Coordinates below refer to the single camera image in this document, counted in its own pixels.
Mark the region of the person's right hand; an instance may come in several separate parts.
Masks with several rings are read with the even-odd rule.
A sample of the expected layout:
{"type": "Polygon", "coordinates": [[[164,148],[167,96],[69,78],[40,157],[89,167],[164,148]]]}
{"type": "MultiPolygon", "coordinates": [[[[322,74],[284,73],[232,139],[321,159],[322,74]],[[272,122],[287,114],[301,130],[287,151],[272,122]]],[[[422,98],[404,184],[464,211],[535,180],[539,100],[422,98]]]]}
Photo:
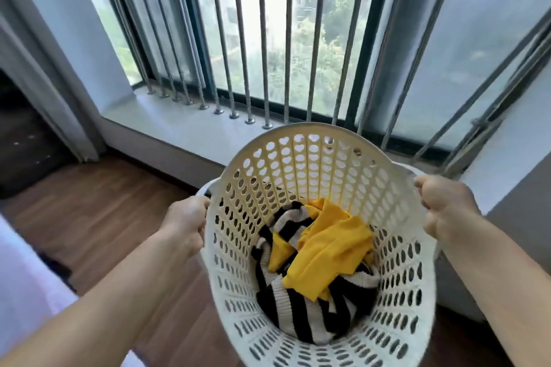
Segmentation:
{"type": "Polygon", "coordinates": [[[465,215],[482,216],[472,190],[460,181],[445,178],[445,192],[436,200],[423,200],[426,209],[424,231],[432,238],[441,239],[447,228],[458,227],[465,215]]]}

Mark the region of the person's left hand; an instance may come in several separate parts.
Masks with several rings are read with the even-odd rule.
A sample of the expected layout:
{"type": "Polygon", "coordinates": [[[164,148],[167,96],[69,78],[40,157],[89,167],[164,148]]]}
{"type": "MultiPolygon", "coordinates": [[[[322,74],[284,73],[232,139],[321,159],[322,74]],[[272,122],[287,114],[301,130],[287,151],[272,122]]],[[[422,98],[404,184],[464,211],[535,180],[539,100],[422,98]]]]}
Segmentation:
{"type": "Polygon", "coordinates": [[[159,229],[159,235],[175,245],[178,253],[186,259],[201,250],[194,249],[189,243],[189,198],[170,205],[159,229]]]}

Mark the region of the white perforated plastic laundry basket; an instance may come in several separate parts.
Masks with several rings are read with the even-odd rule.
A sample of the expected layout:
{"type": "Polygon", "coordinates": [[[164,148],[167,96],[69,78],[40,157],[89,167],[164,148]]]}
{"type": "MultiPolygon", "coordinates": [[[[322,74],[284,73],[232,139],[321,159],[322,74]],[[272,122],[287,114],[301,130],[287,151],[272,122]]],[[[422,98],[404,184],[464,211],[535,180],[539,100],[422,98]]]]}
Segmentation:
{"type": "Polygon", "coordinates": [[[437,242],[413,178],[341,127],[302,122],[261,134],[243,147],[210,194],[201,257],[229,342],[246,367],[419,367],[436,309],[437,242]],[[261,228],[294,201],[325,198],[373,233],[379,282],[369,315],[327,344],[301,342],[258,305],[253,246],[261,228]]]}

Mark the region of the person's right forearm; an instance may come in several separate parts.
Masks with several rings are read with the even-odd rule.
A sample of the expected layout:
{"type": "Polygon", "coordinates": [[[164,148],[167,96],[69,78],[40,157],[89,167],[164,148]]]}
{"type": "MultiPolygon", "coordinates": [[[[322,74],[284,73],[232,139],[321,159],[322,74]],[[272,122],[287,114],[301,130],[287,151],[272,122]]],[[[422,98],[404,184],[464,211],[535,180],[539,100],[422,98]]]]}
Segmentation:
{"type": "Polygon", "coordinates": [[[439,242],[515,367],[551,367],[551,276],[483,216],[439,242]]]}

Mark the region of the person's left forearm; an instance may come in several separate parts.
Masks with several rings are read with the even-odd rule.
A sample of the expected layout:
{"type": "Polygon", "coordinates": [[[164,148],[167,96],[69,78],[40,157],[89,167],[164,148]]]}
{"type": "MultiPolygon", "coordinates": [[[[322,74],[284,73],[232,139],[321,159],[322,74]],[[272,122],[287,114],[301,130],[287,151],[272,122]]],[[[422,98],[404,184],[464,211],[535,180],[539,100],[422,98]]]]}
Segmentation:
{"type": "Polygon", "coordinates": [[[0,358],[0,367],[121,367],[186,262],[204,226],[184,236],[160,230],[93,289],[0,358]]]}

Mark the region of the grey stone window sill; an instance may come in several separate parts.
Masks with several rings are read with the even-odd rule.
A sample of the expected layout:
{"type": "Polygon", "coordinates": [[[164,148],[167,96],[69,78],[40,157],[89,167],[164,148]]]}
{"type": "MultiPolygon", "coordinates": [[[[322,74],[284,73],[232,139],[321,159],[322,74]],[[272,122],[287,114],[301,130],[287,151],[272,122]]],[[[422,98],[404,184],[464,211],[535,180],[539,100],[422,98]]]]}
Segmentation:
{"type": "Polygon", "coordinates": [[[247,124],[244,118],[231,119],[228,113],[216,114],[214,104],[201,110],[197,104],[176,103],[140,88],[106,109],[102,117],[219,167],[227,166],[254,138],[283,126],[276,122],[272,129],[265,129],[260,117],[247,124]]]}

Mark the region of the yellow garment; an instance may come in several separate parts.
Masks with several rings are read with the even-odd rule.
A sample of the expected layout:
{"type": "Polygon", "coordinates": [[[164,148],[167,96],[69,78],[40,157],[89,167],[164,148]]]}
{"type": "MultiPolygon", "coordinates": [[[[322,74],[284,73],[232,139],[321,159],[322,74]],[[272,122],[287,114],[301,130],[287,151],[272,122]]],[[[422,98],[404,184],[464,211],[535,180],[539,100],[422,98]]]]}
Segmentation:
{"type": "Polygon", "coordinates": [[[274,214],[268,272],[276,273],[292,256],[283,285],[311,301],[329,301],[329,285],[375,261],[374,236],[364,221],[325,198],[288,203],[274,214]]]}

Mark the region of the black and white striped garment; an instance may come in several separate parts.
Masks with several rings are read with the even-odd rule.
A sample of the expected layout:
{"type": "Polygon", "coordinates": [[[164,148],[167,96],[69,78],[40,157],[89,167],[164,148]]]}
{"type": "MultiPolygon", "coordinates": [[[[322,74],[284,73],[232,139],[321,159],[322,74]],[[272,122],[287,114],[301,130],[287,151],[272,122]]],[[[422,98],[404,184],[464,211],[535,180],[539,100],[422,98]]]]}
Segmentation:
{"type": "Polygon", "coordinates": [[[322,345],[345,335],[373,308],[380,282],[375,262],[371,269],[360,266],[352,275],[338,276],[329,285],[329,301],[311,301],[283,285],[283,275],[295,256],[276,273],[268,272],[272,244],[268,226],[272,222],[273,218],[260,229],[251,251],[259,287],[256,293],[259,307],[282,332],[305,343],[322,345]]]}

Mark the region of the green trees outside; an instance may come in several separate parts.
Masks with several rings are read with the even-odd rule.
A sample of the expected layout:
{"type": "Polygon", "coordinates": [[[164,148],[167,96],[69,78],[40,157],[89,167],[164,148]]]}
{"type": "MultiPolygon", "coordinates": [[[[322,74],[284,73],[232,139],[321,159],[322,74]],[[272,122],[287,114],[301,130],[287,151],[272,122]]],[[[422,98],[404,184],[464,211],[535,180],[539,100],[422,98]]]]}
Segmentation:
{"type": "MultiPolygon", "coordinates": [[[[244,76],[238,32],[238,15],[235,0],[219,0],[225,31],[225,45],[230,71],[231,86],[236,102],[245,104],[244,76]]],[[[313,113],[333,115],[338,93],[342,67],[344,64],[348,31],[354,0],[323,0],[319,50],[316,63],[316,76],[313,94],[313,113]]],[[[170,30],[175,33],[174,43],[178,61],[182,67],[185,84],[191,97],[198,98],[198,84],[191,66],[181,47],[178,35],[177,7],[162,0],[170,30]]],[[[263,67],[261,57],[261,29],[259,23],[259,0],[242,0],[247,72],[251,103],[254,99],[263,100],[263,67]]],[[[317,0],[294,0],[290,58],[289,107],[307,109],[309,98],[313,42],[315,36],[315,16],[317,0]]],[[[354,74],[359,59],[360,46],[367,22],[370,2],[363,0],[355,31],[353,50],[350,56],[345,80],[339,119],[344,119],[354,74]]],[[[207,36],[208,52],[213,78],[219,94],[229,98],[225,74],[222,44],[214,0],[201,0],[204,30],[207,36]]],[[[284,104],[286,70],[286,0],[266,0],[265,27],[267,44],[268,99],[273,104],[284,104]]]]}

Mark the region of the row of metal window bars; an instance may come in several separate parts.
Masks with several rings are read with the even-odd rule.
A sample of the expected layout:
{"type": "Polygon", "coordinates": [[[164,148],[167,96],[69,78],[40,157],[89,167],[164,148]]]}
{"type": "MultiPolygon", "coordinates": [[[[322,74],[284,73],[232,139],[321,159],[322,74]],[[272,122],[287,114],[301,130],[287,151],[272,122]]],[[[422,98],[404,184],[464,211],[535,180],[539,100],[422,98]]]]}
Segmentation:
{"type": "Polygon", "coordinates": [[[551,57],[551,0],[93,1],[133,87],[338,125],[444,173],[551,57]]]}

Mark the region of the dark wooden cabinet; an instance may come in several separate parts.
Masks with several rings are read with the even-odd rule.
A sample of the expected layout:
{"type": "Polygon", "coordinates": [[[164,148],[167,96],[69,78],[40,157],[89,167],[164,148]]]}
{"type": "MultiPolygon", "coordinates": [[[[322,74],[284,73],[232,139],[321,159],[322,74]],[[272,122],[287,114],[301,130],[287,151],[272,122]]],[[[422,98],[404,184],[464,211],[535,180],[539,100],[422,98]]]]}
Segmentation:
{"type": "Polygon", "coordinates": [[[77,159],[0,70],[0,201],[77,159]]]}

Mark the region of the white bed sheet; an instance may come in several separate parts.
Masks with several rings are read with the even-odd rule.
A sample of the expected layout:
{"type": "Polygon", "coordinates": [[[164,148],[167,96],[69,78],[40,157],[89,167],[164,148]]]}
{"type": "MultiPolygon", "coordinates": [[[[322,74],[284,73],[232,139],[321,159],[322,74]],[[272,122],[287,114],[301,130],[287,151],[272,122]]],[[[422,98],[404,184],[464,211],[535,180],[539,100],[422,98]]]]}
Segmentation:
{"type": "MultiPolygon", "coordinates": [[[[78,300],[0,214],[0,355],[78,300]]],[[[121,367],[145,367],[133,351],[121,367]]]]}

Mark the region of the grey curtain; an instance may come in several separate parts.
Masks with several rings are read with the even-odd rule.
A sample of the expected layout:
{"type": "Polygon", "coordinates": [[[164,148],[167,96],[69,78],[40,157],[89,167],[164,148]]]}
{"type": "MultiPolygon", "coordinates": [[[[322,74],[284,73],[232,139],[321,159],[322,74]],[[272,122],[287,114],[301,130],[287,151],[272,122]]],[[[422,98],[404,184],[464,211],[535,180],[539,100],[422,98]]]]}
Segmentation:
{"type": "Polygon", "coordinates": [[[0,0],[0,69],[79,162],[97,162],[105,144],[16,0],[0,0]]]}

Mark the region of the dark window frame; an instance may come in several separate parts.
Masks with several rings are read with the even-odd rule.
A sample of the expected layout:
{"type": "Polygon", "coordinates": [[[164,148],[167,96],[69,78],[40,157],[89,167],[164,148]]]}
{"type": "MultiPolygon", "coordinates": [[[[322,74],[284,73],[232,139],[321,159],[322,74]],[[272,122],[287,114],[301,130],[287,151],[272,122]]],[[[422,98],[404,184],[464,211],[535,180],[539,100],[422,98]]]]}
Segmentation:
{"type": "Polygon", "coordinates": [[[204,30],[204,21],[202,14],[203,9],[201,8],[201,0],[182,0],[183,7],[191,9],[191,13],[189,14],[189,18],[191,19],[190,29],[193,35],[193,41],[196,43],[196,47],[198,48],[199,65],[206,66],[203,71],[199,72],[199,76],[205,78],[203,82],[205,83],[206,87],[198,89],[198,98],[201,100],[211,100],[212,104],[217,107],[215,113],[223,113],[224,110],[221,109],[220,106],[227,106],[231,119],[239,118],[240,113],[243,113],[245,121],[248,124],[252,124],[256,121],[255,117],[260,117],[263,121],[263,127],[266,129],[272,128],[273,120],[284,123],[299,120],[320,121],[323,123],[328,123],[346,128],[351,131],[355,131],[359,135],[367,138],[369,141],[373,141],[378,147],[381,147],[383,150],[388,150],[398,155],[412,157],[414,153],[417,153],[417,151],[421,148],[421,143],[419,141],[407,140],[403,136],[393,136],[389,134],[387,128],[382,130],[374,128],[368,129],[365,127],[366,123],[368,122],[368,113],[374,112],[375,110],[374,96],[368,84],[375,82],[376,60],[378,60],[380,58],[380,55],[383,54],[382,30],[387,30],[387,27],[383,26],[383,7],[387,3],[386,0],[368,0],[370,2],[370,5],[368,9],[367,22],[364,35],[362,37],[359,59],[357,62],[353,85],[347,104],[348,108],[344,119],[339,119],[338,115],[341,107],[343,88],[345,80],[347,78],[350,56],[353,50],[354,36],[357,28],[356,24],[358,22],[359,12],[363,0],[354,0],[351,22],[347,36],[348,43],[346,46],[345,59],[342,67],[341,81],[336,96],[334,113],[330,116],[313,113],[312,110],[316,76],[316,63],[319,50],[318,47],[320,40],[324,0],[317,0],[316,4],[315,36],[313,42],[309,98],[306,110],[290,108],[288,100],[290,88],[290,58],[292,39],[291,29],[293,22],[294,0],[286,0],[286,70],[285,100],[283,105],[270,103],[268,98],[267,44],[265,31],[266,0],[259,0],[258,2],[259,23],[261,29],[261,57],[263,67],[264,90],[263,100],[254,99],[254,103],[256,105],[255,107],[253,107],[253,104],[251,103],[249,91],[249,76],[247,72],[247,54],[245,44],[244,20],[242,15],[242,0],[235,1],[238,15],[238,32],[242,58],[242,70],[244,76],[245,104],[236,102],[232,91],[230,71],[227,59],[228,57],[226,54],[226,45],[224,40],[225,31],[223,27],[220,1],[214,0],[214,3],[216,7],[218,30],[220,35],[219,39],[222,44],[222,53],[224,57],[227,90],[229,95],[228,99],[225,98],[224,93],[219,94],[218,86],[216,85],[213,78],[214,76],[210,64],[207,36],[204,30]]]}

